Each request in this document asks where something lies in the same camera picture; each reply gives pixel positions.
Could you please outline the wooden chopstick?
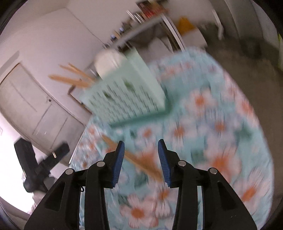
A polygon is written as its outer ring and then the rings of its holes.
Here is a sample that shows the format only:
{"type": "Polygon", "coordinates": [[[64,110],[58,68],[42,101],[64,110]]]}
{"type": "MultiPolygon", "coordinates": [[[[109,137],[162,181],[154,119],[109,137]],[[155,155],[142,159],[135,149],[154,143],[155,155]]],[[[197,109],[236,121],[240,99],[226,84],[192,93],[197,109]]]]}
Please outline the wooden chopstick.
{"type": "Polygon", "coordinates": [[[124,158],[132,163],[139,171],[144,172],[158,182],[163,182],[163,173],[160,168],[160,162],[157,159],[157,145],[149,143],[136,147],[135,143],[131,144],[124,136],[119,137],[118,141],[111,139],[106,135],[102,135],[102,140],[112,149],[117,146],[117,143],[122,140],[125,142],[124,158]]]}
{"type": "Polygon", "coordinates": [[[72,78],[68,78],[68,77],[63,77],[63,76],[60,76],[60,75],[49,75],[48,77],[52,80],[57,81],[57,82],[65,83],[65,84],[76,86],[76,87],[79,87],[79,88],[88,88],[88,87],[91,86],[91,83],[88,83],[86,81],[76,80],[76,79],[72,79],[72,78]]]}
{"type": "Polygon", "coordinates": [[[92,82],[94,82],[94,78],[92,78],[91,76],[89,76],[88,74],[86,74],[85,72],[83,72],[82,70],[80,70],[79,68],[75,67],[74,65],[72,65],[71,63],[68,63],[67,66],[61,65],[59,64],[59,66],[62,69],[68,70],[72,73],[75,73],[77,75],[80,75],[81,77],[84,77],[92,82]]]}

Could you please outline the white door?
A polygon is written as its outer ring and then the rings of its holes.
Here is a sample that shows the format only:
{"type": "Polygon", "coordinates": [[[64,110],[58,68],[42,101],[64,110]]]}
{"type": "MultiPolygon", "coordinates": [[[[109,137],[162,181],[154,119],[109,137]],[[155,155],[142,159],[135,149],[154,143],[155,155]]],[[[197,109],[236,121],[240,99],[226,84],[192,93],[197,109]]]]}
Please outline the white door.
{"type": "Polygon", "coordinates": [[[44,153],[67,142],[68,159],[84,131],[84,125],[54,101],[21,64],[1,82],[1,112],[25,139],[44,153]]]}

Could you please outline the floral blue tablecloth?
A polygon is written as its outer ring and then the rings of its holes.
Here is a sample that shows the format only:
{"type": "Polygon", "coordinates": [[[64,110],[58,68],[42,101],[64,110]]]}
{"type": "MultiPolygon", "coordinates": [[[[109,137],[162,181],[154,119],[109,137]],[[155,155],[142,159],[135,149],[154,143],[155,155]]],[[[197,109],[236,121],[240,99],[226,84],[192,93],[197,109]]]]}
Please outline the floral blue tablecloth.
{"type": "MultiPolygon", "coordinates": [[[[201,49],[187,48],[152,62],[149,69],[172,102],[169,114],[113,128],[91,118],[70,167],[87,169],[111,152],[105,135],[124,141],[127,151],[160,169],[157,143],[164,139],[169,150],[195,168],[216,168],[260,229],[272,206],[273,162],[244,93],[201,49]]],[[[172,229],[177,192],[124,159],[118,184],[105,190],[110,229],[172,229]]]]}

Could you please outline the mint green utensil basket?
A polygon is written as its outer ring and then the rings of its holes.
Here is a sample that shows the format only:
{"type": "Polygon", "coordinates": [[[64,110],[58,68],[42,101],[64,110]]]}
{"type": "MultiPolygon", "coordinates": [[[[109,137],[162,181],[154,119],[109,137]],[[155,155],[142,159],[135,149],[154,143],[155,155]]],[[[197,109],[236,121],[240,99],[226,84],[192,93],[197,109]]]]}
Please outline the mint green utensil basket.
{"type": "Polygon", "coordinates": [[[111,126],[163,115],[170,106],[165,87],[135,49],[118,69],[86,89],[80,99],[94,116],[111,126]]]}

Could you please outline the white side table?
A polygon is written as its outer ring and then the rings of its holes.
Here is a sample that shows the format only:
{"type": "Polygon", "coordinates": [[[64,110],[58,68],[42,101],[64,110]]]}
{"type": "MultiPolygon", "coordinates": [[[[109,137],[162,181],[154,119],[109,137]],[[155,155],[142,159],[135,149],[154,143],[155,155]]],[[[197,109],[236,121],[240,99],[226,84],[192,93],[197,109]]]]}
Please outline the white side table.
{"type": "Polygon", "coordinates": [[[145,48],[154,39],[163,37],[169,39],[173,51],[186,50],[176,26],[165,14],[160,14],[130,29],[108,47],[124,52],[131,48],[145,48]]]}

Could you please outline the white stuffed sack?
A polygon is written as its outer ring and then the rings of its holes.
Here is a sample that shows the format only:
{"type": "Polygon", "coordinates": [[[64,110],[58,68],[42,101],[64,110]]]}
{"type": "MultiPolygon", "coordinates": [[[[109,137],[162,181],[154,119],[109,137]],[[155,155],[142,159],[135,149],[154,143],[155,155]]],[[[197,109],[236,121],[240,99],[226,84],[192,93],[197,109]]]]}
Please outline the white stuffed sack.
{"type": "Polygon", "coordinates": [[[149,52],[153,59],[161,59],[174,53],[172,45],[167,37],[156,37],[149,44],[149,52]]]}

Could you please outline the yellow plastic bag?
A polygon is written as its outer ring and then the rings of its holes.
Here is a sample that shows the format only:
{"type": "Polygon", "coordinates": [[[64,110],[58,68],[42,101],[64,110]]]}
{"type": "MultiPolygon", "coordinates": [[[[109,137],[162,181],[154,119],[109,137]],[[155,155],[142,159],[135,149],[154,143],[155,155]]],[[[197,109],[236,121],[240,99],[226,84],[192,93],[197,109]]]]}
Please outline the yellow plastic bag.
{"type": "Polygon", "coordinates": [[[180,35],[184,35],[196,27],[188,20],[187,17],[180,17],[177,23],[177,30],[180,35]]]}

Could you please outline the silver refrigerator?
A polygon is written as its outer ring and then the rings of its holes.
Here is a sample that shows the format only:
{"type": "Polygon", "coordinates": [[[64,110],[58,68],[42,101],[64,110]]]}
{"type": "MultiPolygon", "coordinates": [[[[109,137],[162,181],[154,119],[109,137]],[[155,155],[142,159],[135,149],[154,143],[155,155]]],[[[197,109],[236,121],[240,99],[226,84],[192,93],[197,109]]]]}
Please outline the silver refrigerator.
{"type": "Polygon", "coordinates": [[[264,39],[274,47],[279,46],[278,31],[266,12],[250,0],[210,1],[216,11],[224,33],[235,39],[264,39]]]}

